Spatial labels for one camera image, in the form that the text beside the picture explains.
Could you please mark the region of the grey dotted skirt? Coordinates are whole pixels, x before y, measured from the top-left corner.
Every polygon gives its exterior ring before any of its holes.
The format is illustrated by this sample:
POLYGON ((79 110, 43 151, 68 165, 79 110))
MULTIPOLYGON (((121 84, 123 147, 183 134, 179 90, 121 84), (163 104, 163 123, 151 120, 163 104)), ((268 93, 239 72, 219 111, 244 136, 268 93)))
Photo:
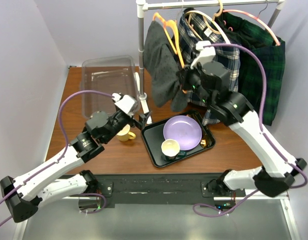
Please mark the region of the grey dotted skirt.
POLYGON ((187 95, 180 89, 176 73, 178 65, 171 52, 163 26, 152 21, 144 43, 144 67, 151 76, 152 98, 155 105, 163 107, 171 101, 174 112, 187 107, 187 95))

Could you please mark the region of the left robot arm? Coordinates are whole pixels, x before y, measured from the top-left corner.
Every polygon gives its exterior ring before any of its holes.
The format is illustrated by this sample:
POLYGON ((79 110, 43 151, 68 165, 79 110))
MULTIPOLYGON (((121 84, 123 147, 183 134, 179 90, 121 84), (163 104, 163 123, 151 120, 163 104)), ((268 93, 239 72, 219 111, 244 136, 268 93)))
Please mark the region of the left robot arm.
POLYGON ((0 186, 10 218, 20 223, 55 200, 72 195, 95 196, 98 181, 89 170, 65 181, 56 180, 103 152, 104 145, 126 125, 143 129, 150 115, 149 112, 140 114, 135 120, 133 114, 122 110, 112 116, 104 111, 95 112, 85 122, 83 131, 62 152, 22 176, 3 178, 0 186))

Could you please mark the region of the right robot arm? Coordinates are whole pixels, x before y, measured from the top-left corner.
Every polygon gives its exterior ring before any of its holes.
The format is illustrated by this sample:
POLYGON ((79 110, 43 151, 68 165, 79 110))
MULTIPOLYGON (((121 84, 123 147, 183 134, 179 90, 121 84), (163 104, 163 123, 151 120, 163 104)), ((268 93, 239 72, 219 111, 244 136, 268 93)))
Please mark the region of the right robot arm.
POLYGON ((222 64, 187 65, 176 75, 181 90, 193 91, 212 115, 245 141, 262 163, 254 169, 226 170, 216 180, 215 191, 226 197, 237 189, 254 188, 273 198, 292 187, 294 177, 306 167, 306 161, 289 154, 259 122, 258 113, 246 97, 229 89, 229 72, 222 64))

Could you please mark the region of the cream wooden hanger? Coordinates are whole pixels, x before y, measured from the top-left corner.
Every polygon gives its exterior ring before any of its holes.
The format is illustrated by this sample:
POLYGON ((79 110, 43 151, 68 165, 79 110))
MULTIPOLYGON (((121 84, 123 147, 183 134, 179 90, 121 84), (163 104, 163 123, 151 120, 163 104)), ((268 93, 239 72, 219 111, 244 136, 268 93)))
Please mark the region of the cream wooden hanger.
MULTIPOLYGON (((210 16, 208 16, 207 14, 198 11, 198 10, 190 10, 187 11, 184 15, 188 16, 188 24, 190 25, 190 21, 192 19, 192 14, 197 14, 197 15, 201 15, 203 18, 204 23, 206 24, 207 28, 210 29, 214 34, 217 35, 221 35, 225 41, 226 44, 230 44, 230 40, 227 37, 227 35, 224 33, 224 31, 222 30, 222 28, 215 22, 215 18, 219 17, 222 12, 223 12, 223 3, 221 0, 218 0, 219 3, 219 11, 217 13, 215 13, 213 15, 213 18, 211 18, 210 16)), ((200 37, 200 35, 194 30, 193 27, 191 27, 191 30, 194 32, 194 34, 202 40, 202 38, 200 37)))

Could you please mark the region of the navy white plaid skirt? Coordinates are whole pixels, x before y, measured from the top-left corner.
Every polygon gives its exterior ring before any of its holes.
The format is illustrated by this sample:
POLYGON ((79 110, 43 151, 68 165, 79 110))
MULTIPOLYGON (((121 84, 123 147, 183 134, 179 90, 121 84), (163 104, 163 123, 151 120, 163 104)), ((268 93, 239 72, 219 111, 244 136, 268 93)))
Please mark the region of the navy white plaid skirt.
MULTIPOLYGON (((207 25, 207 20, 198 13, 183 14, 178 24, 179 47, 186 64, 196 57, 196 44, 199 41, 226 43, 221 34, 214 33, 207 25)), ((216 47, 214 60, 224 65, 229 71, 229 89, 238 92, 240 52, 234 47, 216 47)))

